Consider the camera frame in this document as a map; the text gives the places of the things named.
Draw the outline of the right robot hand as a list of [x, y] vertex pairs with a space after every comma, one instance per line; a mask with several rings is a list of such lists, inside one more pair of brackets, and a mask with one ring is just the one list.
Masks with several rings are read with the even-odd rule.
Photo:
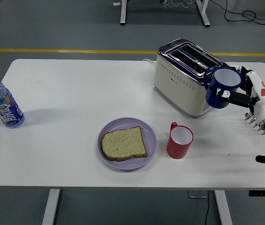
[[245, 67], [208, 68], [204, 73], [205, 99], [213, 108], [229, 103], [250, 109], [246, 120], [265, 131], [265, 85], [253, 70]]

